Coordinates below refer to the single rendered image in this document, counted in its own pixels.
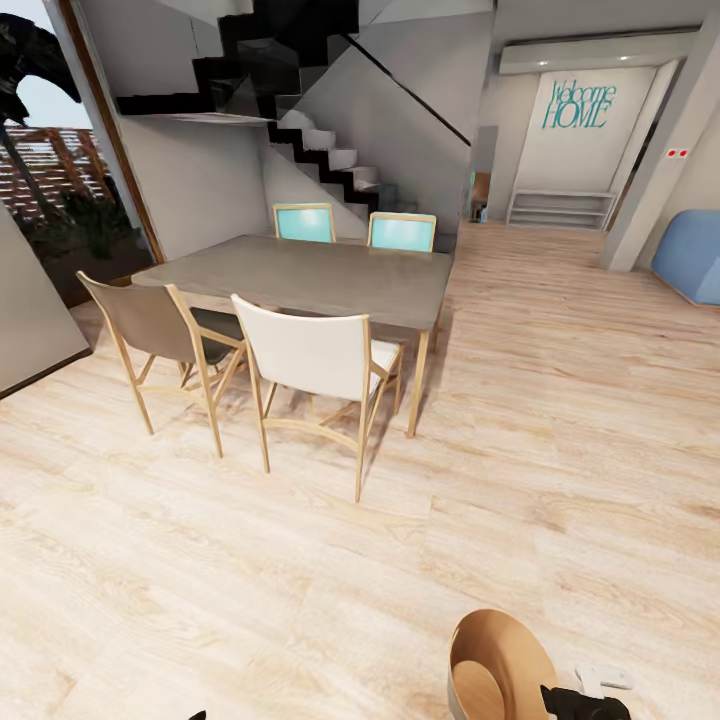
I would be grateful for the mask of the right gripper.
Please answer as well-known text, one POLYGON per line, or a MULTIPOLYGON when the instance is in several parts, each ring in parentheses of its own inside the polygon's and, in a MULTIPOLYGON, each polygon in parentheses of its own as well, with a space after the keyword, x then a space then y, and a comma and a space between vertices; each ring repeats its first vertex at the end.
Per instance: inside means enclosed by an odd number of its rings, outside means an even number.
POLYGON ((617 698, 604 696, 604 700, 581 695, 579 691, 563 688, 549 690, 540 686, 546 711, 557 716, 557 720, 592 720, 592 714, 606 710, 612 714, 628 716, 627 707, 617 698))

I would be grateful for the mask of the trash can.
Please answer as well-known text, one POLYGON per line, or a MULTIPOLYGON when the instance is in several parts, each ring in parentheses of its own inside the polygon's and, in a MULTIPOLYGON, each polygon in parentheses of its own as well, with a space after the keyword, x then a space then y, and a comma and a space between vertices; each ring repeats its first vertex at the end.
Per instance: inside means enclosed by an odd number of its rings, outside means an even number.
POLYGON ((524 623, 489 608, 462 617, 448 661, 455 720, 550 720, 541 685, 562 688, 549 654, 524 623))

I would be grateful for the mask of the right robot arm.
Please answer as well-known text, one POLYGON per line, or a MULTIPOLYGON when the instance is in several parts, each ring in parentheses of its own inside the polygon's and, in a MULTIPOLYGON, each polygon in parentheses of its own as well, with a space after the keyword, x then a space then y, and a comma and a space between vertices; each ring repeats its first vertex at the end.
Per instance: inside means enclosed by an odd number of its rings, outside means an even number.
POLYGON ((578 691, 540 686, 547 712, 556 715, 557 720, 631 720, 625 704, 604 696, 601 688, 633 690, 635 682, 629 672, 620 667, 577 661, 575 673, 582 681, 578 691))

